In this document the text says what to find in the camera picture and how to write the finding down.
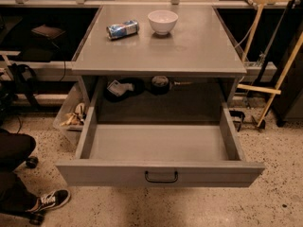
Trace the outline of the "open grey top drawer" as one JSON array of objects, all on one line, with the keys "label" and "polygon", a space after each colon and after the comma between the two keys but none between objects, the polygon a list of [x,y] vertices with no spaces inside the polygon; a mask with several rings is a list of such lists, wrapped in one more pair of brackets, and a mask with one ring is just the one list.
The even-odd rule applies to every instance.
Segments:
[{"label": "open grey top drawer", "polygon": [[[265,169],[245,159],[225,104],[195,125],[99,123],[91,107],[75,158],[56,167],[72,186],[133,187],[247,187]],[[146,171],[179,179],[148,183]]]}]

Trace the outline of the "black box on shelf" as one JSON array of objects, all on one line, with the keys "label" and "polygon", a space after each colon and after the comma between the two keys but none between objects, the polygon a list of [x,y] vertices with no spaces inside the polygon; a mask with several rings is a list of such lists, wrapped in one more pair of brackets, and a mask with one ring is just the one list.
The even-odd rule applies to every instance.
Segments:
[{"label": "black box on shelf", "polygon": [[33,35],[39,38],[47,38],[48,40],[54,40],[62,36],[65,31],[58,27],[53,26],[37,26],[31,29]]}]

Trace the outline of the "black and white sneaker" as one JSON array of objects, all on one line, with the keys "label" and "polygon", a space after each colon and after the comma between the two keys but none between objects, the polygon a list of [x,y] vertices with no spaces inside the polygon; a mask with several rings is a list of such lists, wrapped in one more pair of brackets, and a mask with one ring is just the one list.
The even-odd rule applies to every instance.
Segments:
[{"label": "black and white sneaker", "polygon": [[70,191],[67,189],[53,190],[38,197],[35,204],[28,209],[29,213],[55,210],[63,207],[71,198]]}]

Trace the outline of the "wooden easel frame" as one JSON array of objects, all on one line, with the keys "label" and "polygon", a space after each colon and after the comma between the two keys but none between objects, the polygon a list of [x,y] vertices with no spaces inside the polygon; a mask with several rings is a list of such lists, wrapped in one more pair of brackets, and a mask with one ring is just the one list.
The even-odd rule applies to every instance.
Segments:
[{"label": "wooden easel frame", "polygon": [[302,44],[303,11],[291,1],[281,13],[265,51],[257,64],[260,71],[252,85],[239,87],[248,95],[265,94],[266,104],[258,120],[252,118],[259,129],[265,128],[265,116],[271,109],[282,127],[287,121],[302,118]]}]

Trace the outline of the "clear plastic bin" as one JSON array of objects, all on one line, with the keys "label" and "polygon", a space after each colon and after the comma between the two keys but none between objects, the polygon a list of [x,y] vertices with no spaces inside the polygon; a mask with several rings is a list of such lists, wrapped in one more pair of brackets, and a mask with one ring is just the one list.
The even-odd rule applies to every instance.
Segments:
[{"label": "clear plastic bin", "polygon": [[84,123],[86,105],[77,83],[73,85],[53,122],[53,127],[59,130],[67,140],[77,145]]}]

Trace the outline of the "person's leg black trousers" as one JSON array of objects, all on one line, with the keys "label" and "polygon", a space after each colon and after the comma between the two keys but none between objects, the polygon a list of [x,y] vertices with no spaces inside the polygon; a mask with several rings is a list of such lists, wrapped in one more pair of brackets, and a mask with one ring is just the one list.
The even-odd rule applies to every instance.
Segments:
[{"label": "person's leg black trousers", "polygon": [[14,170],[36,148],[35,139],[27,134],[0,132],[0,209],[27,212],[37,202]]}]

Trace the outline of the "crushed blue soda can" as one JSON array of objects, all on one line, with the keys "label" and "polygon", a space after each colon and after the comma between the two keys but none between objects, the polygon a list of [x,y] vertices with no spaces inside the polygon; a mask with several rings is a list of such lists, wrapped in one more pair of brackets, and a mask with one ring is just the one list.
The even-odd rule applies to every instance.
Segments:
[{"label": "crushed blue soda can", "polygon": [[139,23],[136,20],[129,20],[121,24],[114,24],[106,27],[110,40],[121,39],[136,34],[139,31]]}]

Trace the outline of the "white bowl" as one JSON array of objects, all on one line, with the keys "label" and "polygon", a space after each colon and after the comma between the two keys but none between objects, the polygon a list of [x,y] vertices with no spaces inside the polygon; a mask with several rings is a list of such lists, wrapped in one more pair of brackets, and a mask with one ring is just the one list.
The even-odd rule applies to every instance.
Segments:
[{"label": "white bowl", "polygon": [[169,10],[155,10],[148,14],[152,30],[158,35],[167,35],[175,27],[178,15]]}]

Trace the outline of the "black tape roll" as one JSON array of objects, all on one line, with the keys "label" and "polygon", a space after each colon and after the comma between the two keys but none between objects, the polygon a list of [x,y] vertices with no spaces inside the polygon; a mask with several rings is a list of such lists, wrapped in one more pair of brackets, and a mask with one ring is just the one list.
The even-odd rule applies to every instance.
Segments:
[{"label": "black tape roll", "polygon": [[154,95],[164,95],[170,90],[170,80],[165,76],[155,76],[151,79],[151,92]]}]

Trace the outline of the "black office chair base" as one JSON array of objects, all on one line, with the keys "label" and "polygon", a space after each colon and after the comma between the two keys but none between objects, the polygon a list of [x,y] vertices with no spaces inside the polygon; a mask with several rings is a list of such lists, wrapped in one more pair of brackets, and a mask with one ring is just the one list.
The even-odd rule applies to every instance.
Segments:
[{"label": "black office chair base", "polygon": [[[29,168],[35,168],[38,165],[38,158],[30,156],[26,159],[26,165]],[[29,223],[33,225],[41,225],[45,220],[45,216],[41,213],[33,213],[30,215]]]}]

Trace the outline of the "black bag with paper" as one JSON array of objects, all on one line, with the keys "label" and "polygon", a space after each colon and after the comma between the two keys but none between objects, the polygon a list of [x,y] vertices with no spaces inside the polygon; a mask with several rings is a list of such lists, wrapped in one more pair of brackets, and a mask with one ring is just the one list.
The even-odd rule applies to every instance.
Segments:
[{"label": "black bag with paper", "polygon": [[104,97],[111,102],[119,102],[131,96],[138,96],[145,91],[142,79],[114,79],[104,90]]}]

